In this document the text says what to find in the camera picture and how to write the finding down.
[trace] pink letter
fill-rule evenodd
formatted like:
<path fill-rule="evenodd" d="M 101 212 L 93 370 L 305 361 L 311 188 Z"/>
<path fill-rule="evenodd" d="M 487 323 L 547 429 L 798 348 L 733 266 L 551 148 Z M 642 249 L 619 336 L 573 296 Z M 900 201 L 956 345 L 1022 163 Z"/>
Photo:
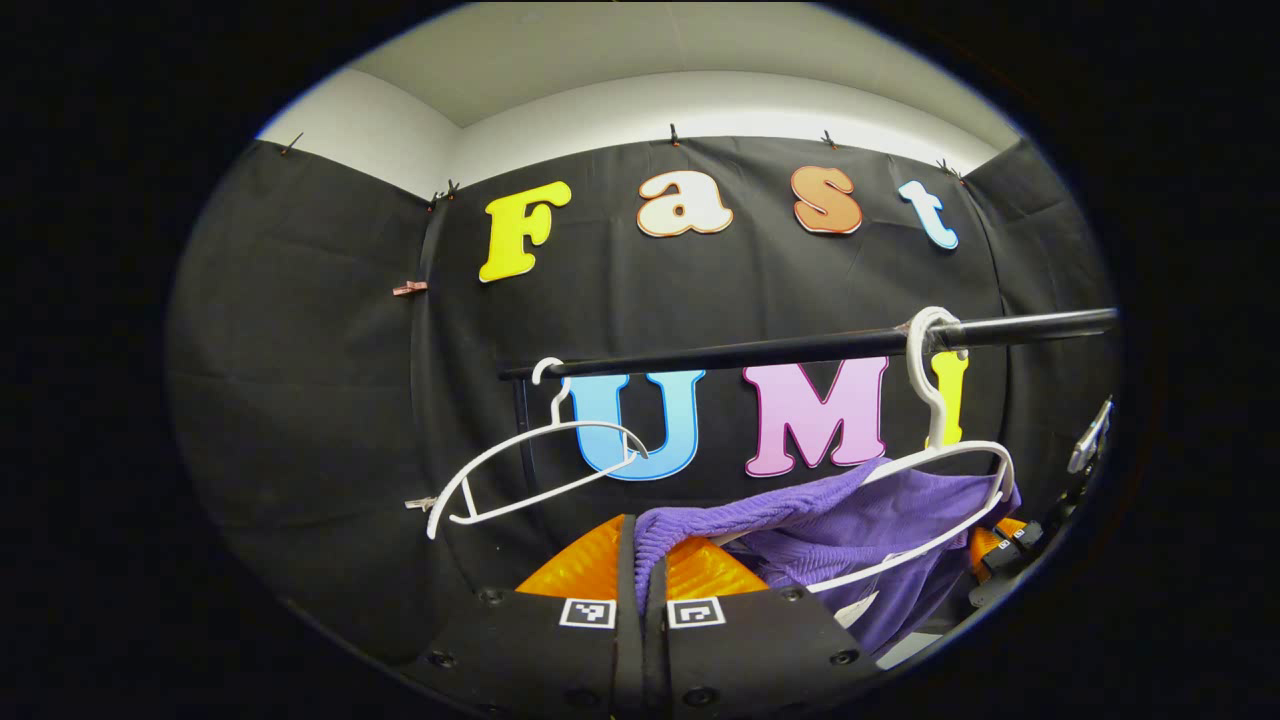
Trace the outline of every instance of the pink letter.
<path fill-rule="evenodd" d="M 755 386 L 760 401 L 760 443 L 755 457 L 746 462 L 746 474 L 768 478 L 795 468 L 786 450 L 786 430 L 791 430 L 810 468 L 822 462 L 841 425 L 840 447 L 831 454 L 833 464 L 858 465 L 884 455 L 879 439 L 884 368 L 888 357 L 842 360 L 826 400 L 818 398 L 818 389 L 800 365 L 744 368 L 742 378 Z"/>

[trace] purple garment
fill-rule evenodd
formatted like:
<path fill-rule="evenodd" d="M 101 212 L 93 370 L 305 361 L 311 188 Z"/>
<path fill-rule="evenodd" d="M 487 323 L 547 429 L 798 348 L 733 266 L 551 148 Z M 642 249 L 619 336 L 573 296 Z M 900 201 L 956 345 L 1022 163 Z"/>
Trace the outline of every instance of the purple garment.
<path fill-rule="evenodd" d="M 859 489 L 872 470 L 888 461 L 879 457 L 840 475 L 719 507 L 657 507 L 640 515 L 635 528 L 640 611 L 654 565 L 687 537 L 753 530 L 730 546 L 741 543 L 759 556 L 753 570 L 769 587 L 809 585 L 937 538 L 982 509 L 995 479 L 904 470 Z M 1015 486 L 1012 497 L 1001 498 L 978 525 L 993 528 L 1020 503 Z M 879 657 L 942 603 L 969 568 L 968 544 L 969 533 L 959 533 L 916 559 L 818 597 L 837 619 L 841 609 L 863 600 L 865 609 L 847 629 L 864 652 Z M 873 600 L 864 600 L 873 593 Z M 854 612 L 846 610 L 844 616 Z"/>

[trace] black fabric backdrop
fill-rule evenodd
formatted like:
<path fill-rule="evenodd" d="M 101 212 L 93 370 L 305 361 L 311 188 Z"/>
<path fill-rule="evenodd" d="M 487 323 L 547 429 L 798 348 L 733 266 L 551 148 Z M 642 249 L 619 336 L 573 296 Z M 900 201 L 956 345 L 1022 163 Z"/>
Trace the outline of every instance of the black fabric backdrop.
<path fill-rule="evenodd" d="M 655 482 L 602 479 L 481 525 L 444 523 L 403 501 L 435 495 L 471 457 L 516 430 L 499 368 L 897 325 L 924 305 L 960 318 L 1110 305 L 1092 238 L 1065 190 L 1020 143 L 966 184 L 937 167 L 855 147 L 778 138 L 643 142 L 558 158 L 426 201 L 323 158 L 255 143 L 206 208 L 170 313 L 170 393 L 198 489 L 232 548 L 271 587 L 357 647 L 410 659 L 458 593 L 512 587 L 618 512 L 707 505 L 842 471 L 797 457 L 754 478 L 755 388 L 740 370 L 696 384 L 699 450 Z M 851 236 L 804 231 L 791 173 L 833 167 L 864 213 Z M 712 176 L 735 213 L 723 232 L 654 238 L 635 223 L 637 187 L 668 170 Z M 960 246 L 927 237 L 897 195 L 918 179 Z M 563 181 L 549 240 L 524 275 L 480 283 L 485 205 Z M 430 290 L 393 297 L 413 277 Z M 1110 341 L 977 348 L 964 378 L 965 438 L 1014 454 L 1025 505 L 1065 487 L 1066 454 L 1115 380 Z M 1070 343 L 1082 343 L 1068 350 Z M 902 357 L 883 374 L 888 456 L 922 447 L 925 406 Z M 836 363 L 805 370 L 826 395 Z M 532 425 L 558 383 L 530 386 Z M 566 416 L 571 404 L 566 404 Z M 657 386 L 632 377 L 623 423 L 663 442 Z M 835 448 L 833 438 L 829 452 Z M 472 475 L 481 509 L 581 477 L 572 430 L 534 442 L 536 480 L 511 450 Z M 937 471 L 987 471 L 968 456 Z M 460 511 L 454 498 L 452 511 Z"/>

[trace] white wall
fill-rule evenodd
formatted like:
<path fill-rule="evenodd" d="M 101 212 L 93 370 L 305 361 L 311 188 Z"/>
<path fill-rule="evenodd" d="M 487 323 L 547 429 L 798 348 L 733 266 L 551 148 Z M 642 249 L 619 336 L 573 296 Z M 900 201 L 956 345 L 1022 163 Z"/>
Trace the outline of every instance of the white wall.
<path fill-rule="evenodd" d="M 568 90 L 463 128 L 449 173 L 463 186 L 595 147 L 671 137 L 762 136 L 867 147 L 968 173 L 997 154 L 968 132 L 901 102 L 786 76 L 682 72 Z"/>
<path fill-rule="evenodd" d="M 403 90 L 344 69 L 282 110 L 260 140 L 293 146 L 419 197 L 444 191 L 461 131 Z"/>
<path fill-rule="evenodd" d="M 552 158 L 681 137 L 758 136 L 902 155 L 961 173 L 997 149 L 922 110 L 860 90 L 786 76 L 681 72 L 602 82 L 512 108 L 460 129 L 370 74 L 346 69 L 274 118 L 259 137 L 294 145 L 420 197 Z"/>

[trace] yellow letter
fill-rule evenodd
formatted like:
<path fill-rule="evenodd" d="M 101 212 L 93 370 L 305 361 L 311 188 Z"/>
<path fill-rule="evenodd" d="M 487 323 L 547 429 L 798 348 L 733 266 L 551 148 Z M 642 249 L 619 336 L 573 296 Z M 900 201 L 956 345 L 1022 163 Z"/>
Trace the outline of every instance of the yellow letter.
<path fill-rule="evenodd" d="M 547 242 L 552 232 L 552 211 L 538 205 L 525 217 L 525 208 L 534 202 L 550 202 L 562 208 L 568 202 L 568 186 L 561 181 L 499 197 L 484 211 L 493 217 L 489 227 L 489 261 L 480 266 L 480 282 L 521 275 L 534 269 L 534 256 L 525 252 L 525 236 L 534 245 Z"/>
<path fill-rule="evenodd" d="M 676 193 L 663 195 L 671 186 L 676 186 Z M 713 233 L 733 222 L 733 211 L 721 202 L 719 187 L 707 173 L 672 170 L 652 177 L 640 186 L 640 197 L 650 200 L 636 213 L 636 224 L 653 237 L 689 229 Z"/>
<path fill-rule="evenodd" d="M 938 392 L 947 406 L 947 429 L 942 436 L 942 445 L 955 445 L 960 442 L 963 430 L 960 429 L 960 395 L 964 388 L 964 372 L 969 366 L 969 359 L 960 359 L 959 352 L 938 352 L 933 356 L 933 372 L 938 374 Z M 929 438 L 924 438 L 924 447 L 929 447 Z"/>

